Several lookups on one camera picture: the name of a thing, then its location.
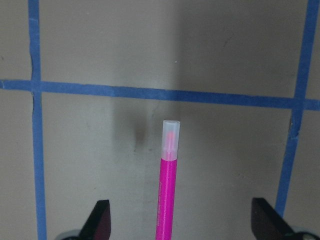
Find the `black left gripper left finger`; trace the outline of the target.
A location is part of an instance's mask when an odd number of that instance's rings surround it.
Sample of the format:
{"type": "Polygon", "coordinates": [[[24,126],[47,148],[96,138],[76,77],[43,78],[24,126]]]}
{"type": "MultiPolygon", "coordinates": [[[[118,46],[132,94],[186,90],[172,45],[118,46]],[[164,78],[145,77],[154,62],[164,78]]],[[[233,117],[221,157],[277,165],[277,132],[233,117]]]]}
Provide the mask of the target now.
{"type": "Polygon", "coordinates": [[[109,240],[111,209],[109,200],[98,200],[78,237],[80,240],[109,240]]]}

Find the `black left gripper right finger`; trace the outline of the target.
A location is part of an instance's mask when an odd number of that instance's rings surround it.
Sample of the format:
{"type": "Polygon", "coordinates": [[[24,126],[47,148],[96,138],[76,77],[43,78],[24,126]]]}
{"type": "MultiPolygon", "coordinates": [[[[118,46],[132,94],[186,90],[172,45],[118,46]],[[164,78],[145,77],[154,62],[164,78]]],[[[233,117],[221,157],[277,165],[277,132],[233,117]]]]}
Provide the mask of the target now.
{"type": "Polygon", "coordinates": [[[296,233],[261,197],[251,201],[251,231],[256,240],[288,240],[296,233]]]}

